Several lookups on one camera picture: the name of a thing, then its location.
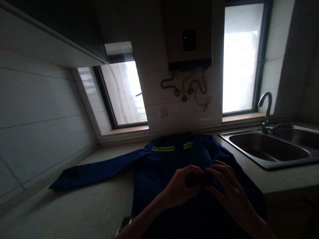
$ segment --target upper cabinet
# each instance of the upper cabinet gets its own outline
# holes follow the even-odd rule
[[[64,67],[107,64],[101,27],[87,0],[0,2],[0,47]]]

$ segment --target finger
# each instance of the finger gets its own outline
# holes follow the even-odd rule
[[[194,166],[192,164],[186,166],[185,168],[182,169],[184,174],[189,174],[189,173],[199,173],[199,174],[204,174],[205,172],[201,170],[199,167]]]
[[[218,192],[216,190],[216,188],[214,188],[213,186],[210,186],[210,187],[205,187],[205,189],[207,191],[210,191],[212,193],[212,195],[220,202],[222,203],[223,202],[223,198],[224,198],[224,195],[222,195],[220,192]]]
[[[199,190],[201,189],[202,185],[195,185],[192,188],[190,188],[191,196],[195,196],[198,194]]]
[[[218,164],[218,165],[226,166],[230,170],[230,172],[234,175],[235,179],[237,180],[236,174],[235,174],[235,172],[234,172],[234,170],[233,170],[233,168],[231,166],[229,166],[228,164],[224,163],[223,161],[216,160],[216,159],[214,160],[214,163]]]
[[[220,181],[220,183],[225,188],[227,193],[229,193],[229,194],[232,193],[233,187],[222,173],[217,172],[216,170],[211,169],[211,168],[206,168],[206,171],[208,173],[212,174],[213,176],[215,176]]]
[[[213,169],[218,169],[220,172],[222,172],[222,174],[226,177],[226,179],[235,187],[238,185],[235,177],[233,176],[233,174],[230,172],[230,170],[224,166],[224,165],[218,165],[218,164],[214,164],[212,166]]]

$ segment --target reflective stripe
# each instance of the reflective stripe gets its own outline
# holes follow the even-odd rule
[[[152,151],[169,152],[169,151],[175,151],[175,148],[172,148],[172,149],[152,149]]]
[[[184,144],[184,149],[191,148],[191,147],[192,147],[192,145],[193,145],[193,141],[188,142],[188,143]]]
[[[175,148],[175,146],[169,146],[169,147],[153,147],[153,149],[171,149]]]
[[[189,146],[189,145],[192,145],[192,144],[193,144],[193,141],[188,142],[188,143],[184,144],[184,147]]]
[[[157,152],[175,151],[175,146],[169,146],[169,147],[153,147],[152,151],[157,151]]]

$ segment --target gray countertop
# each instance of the gray countertop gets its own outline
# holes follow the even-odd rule
[[[232,152],[245,173],[264,193],[266,201],[291,195],[318,195],[319,164],[265,171],[217,134],[260,127],[211,133]],[[100,148],[83,160],[87,164],[114,158],[145,147],[148,142]],[[105,182],[70,192],[42,189],[0,218],[0,238],[113,238],[123,217],[130,215],[133,173],[124,170]]]

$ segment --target electrical outlet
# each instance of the electrical outlet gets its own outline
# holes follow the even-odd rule
[[[159,114],[160,114],[160,116],[161,117],[166,117],[166,116],[168,116],[168,114],[167,114],[167,108],[162,108],[162,109],[159,109]]]

